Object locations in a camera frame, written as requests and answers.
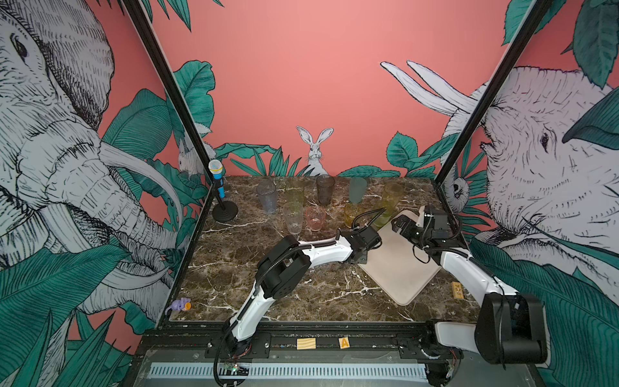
white tusk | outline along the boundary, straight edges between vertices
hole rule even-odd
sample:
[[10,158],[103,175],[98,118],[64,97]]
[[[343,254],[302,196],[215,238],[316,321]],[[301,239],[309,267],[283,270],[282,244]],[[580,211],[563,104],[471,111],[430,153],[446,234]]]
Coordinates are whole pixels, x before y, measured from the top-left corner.
[[178,199],[174,187],[172,187],[170,182],[163,177],[161,173],[139,158],[127,152],[123,152],[103,141],[101,142],[99,157],[101,161],[109,167],[126,168],[130,171],[137,172],[156,182],[159,187],[163,188],[172,198],[172,201],[174,201],[176,213],[178,214],[178,229],[176,231],[178,232],[178,230],[180,230],[181,224],[183,223],[183,207],[181,206],[181,201]]
[[38,212],[48,230],[70,253],[80,253],[92,248],[90,242],[84,238],[82,232],[77,228],[66,204],[50,204],[41,208]]
[[150,286],[160,280],[168,269],[163,269],[151,274],[149,276],[139,276],[137,274],[128,273],[118,267],[115,267],[105,278],[101,281],[103,285],[107,285],[114,289],[119,290],[133,290]]
[[449,103],[457,106],[458,108],[464,110],[467,113],[473,112],[473,110],[477,106],[476,99],[460,93],[458,90],[454,89],[452,85],[447,83],[447,81],[441,78],[437,73],[428,69],[427,67],[413,61],[407,61],[406,63],[438,95],[445,98],[445,100],[447,100]]
[[389,62],[382,62],[381,66],[389,71],[414,99],[426,107],[447,116],[451,116],[456,112],[457,108],[454,105],[424,89],[403,70]]

robotic arm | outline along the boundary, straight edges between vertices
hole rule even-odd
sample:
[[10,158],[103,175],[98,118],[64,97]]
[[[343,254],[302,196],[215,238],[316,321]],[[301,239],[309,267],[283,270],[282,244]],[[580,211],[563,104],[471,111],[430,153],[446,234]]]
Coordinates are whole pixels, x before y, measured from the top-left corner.
[[[479,352],[490,363],[545,361],[541,303],[532,295],[520,294],[476,262],[457,239],[460,230],[452,233],[449,214],[428,206],[421,208],[417,223],[401,215],[391,225],[413,244],[413,252],[416,248],[426,252],[461,281],[482,306],[476,325],[436,323],[440,344]],[[292,292],[308,269],[330,262],[365,263],[368,251],[381,244],[381,237],[369,225],[353,227],[349,232],[338,230],[334,238],[319,241],[284,237],[258,264],[254,290],[229,321],[223,341],[230,354],[239,357],[248,351],[258,322],[276,300]]]

brown marble surface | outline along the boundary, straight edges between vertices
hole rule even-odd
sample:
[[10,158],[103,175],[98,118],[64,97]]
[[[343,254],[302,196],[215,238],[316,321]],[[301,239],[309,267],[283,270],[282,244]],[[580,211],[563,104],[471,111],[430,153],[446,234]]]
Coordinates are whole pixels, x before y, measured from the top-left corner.
[[[279,189],[278,211],[266,215],[258,201],[256,186],[263,177],[229,176],[227,198],[239,207],[237,217],[227,224],[209,216],[178,297],[191,298],[192,308],[174,312],[171,320],[225,321],[242,306],[254,282],[256,265],[287,234],[281,207],[285,203],[283,181]],[[314,178],[306,182],[305,206],[315,205]],[[344,205],[348,201],[348,179],[337,183],[327,219],[321,231],[312,232],[304,224],[299,239],[319,240],[345,228]],[[380,198],[383,184],[398,180],[405,196],[396,211],[417,209],[432,203],[440,207],[428,179],[376,178],[368,184],[363,204],[371,209]],[[276,302],[266,315],[277,321],[425,321],[430,318],[473,323],[479,307],[470,294],[456,300],[451,291],[452,275],[441,269],[428,285],[403,307],[396,304],[357,265],[330,263],[310,270],[294,292]]]

beige tray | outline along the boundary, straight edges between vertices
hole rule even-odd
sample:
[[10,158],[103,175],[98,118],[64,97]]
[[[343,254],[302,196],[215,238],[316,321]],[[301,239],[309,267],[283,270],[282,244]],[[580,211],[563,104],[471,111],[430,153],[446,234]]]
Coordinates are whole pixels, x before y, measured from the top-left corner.
[[[419,215],[404,210],[396,216],[406,215],[417,221]],[[422,291],[424,286],[439,271],[432,259],[423,264],[413,255],[413,244],[391,230],[387,223],[378,230],[383,245],[368,252],[368,263],[360,264],[362,268],[393,300],[400,305],[408,305]],[[428,255],[418,248],[415,254],[426,261]]]

